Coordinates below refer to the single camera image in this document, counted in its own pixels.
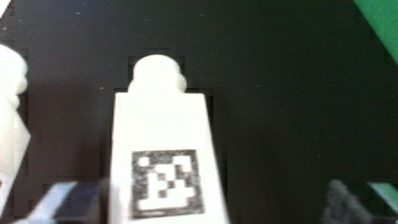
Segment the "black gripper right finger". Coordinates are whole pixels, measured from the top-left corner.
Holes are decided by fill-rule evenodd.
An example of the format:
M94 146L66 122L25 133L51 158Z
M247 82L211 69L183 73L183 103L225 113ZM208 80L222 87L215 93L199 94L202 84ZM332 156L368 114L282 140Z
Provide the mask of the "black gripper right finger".
M332 180L321 224L398 224L398 184Z

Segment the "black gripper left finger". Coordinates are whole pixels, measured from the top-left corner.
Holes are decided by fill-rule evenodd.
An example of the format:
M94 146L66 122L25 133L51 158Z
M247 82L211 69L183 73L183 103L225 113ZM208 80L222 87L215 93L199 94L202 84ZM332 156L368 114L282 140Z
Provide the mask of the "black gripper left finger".
M14 224L108 224L108 180L55 183Z

